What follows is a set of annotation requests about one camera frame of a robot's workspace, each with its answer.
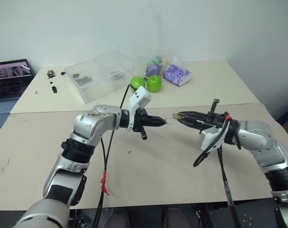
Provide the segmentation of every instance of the purple package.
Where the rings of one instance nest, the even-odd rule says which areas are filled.
[[[177,65],[171,64],[167,70],[164,71],[163,78],[167,81],[181,86],[190,81],[191,72],[187,69],[183,70]]]

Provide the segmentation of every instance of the green ball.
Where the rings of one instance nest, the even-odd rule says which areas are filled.
[[[158,75],[152,75],[148,78],[147,88],[151,92],[157,92],[161,90],[162,78]]]
[[[130,80],[130,84],[138,89],[140,86],[145,87],[145,80],[140,76],[135,76]]]

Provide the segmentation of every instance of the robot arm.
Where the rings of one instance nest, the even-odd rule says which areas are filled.
[[[130,109],[111,105],[96,105],[79,114],[70,138],[62,143],[64,151],[58,156],[43,189],[43,199],[32,205],[15,228],[66,228],[69,208],[83,194],[90,158],[102,135],[120,127],[140,132],[147,139],[143,126],[162,126],[158,116],[149,116],[144,106],[151,100],[142,86],[130,98]]]
[[[218,102],[214,100],[207,114],[193,111],[173,114],[180,123],[200,130],[199,142],[203,151],[220,134],[225,123],[225,115],[214,112]],[[216,150],[223,142],[239,144],[252,153],[269,181],[274,200],[282,204],[278,208],[280,220],[284,221],[284,227],[288,227],[288,151],[283,143],[273,137],[270,126],[265,122],[236,120],[228,124],[226,132],[207,152]]]

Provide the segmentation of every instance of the clear plastic box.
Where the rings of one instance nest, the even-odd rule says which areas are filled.
[[[112,52],[67,67],[65,72],[88,103],[127,86],[136,68],[128,57]]]

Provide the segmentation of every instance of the table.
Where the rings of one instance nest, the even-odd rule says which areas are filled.
[[[171,116],[178,111],[206,113],[210,106],[148,109],[150,115]],[[264,105],[218,105],[235,119],[263,120],[288,149],[288,135]],[[78,112],[12,114],[0,131],[0,210],[26,210],[42,198],[43,185],[62,149],[60,144],[72,129]],[[202,152],[198,130],[178,122],[146,127],[140,133],[119,129],[113,138],[106,186],[110,196],[105,207],[226,201],[216,153],[198,167]],[[110,132],[105,134],[108,144]],[[234,200],[271,197],[270,187],[247,150],[223,146],[223,160]],[[74,208],[97,207],[103,161],[99,144],[91,158],[83,197]]]
[[[162,90],[151,93],[147,108],[210,105],[214,98],[220,99],[222,105],[259,102],[227,61],[184,62],[183,65],[192,72],[191,81],[177,87],[163,80]],[[56,73],[52,79],[46,75],[50,69]],[[63,70],[60,66],[40,69],[11,113],[85,111],[97,104],[120,104],[125,88],[85,104],[69,77],[60,74]],[[57,87],[57,94],[53,93],[52,86]]]

